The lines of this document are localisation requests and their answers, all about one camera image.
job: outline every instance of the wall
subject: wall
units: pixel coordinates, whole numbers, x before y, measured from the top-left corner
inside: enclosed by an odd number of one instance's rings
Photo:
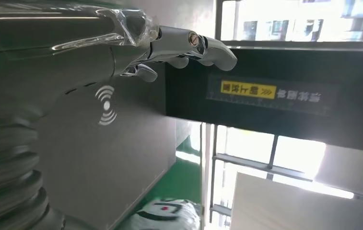
[[[100,85],[63,95],[35,124],[38,169],[53,207],[109,229],[137,204],[176,160],[176,128],[163,115],[163,65],[158,79],[116,78],[108,126],[94,95]]]
[[[239,173],[231,230],[360,230],[363,201]]]
[[[327,145],[316,181],[363,195],[363,151]]]

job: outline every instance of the robotic hand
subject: robotic hand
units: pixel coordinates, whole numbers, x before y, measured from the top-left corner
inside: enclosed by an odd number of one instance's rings
[[[160,26],[159,37],[151,42],[149,55],[132,62],[122,76],[139,76],[147,82],[156,79],[157,73],[143,63],[167,62],[175,68],[187,66],[190,59],[205,66],[215,64],[221,70],[231,70],[237,59],[222,42],[196,34],[190,30]]]
[[[236,64],[223,43],[158,26],[137,9],[0,0],[0,229],[92,229],[48,204],[30,124],[78,87],[129,76],[151,82],[157,73],[146,63],[183,68],[190,59],[222,70]]]

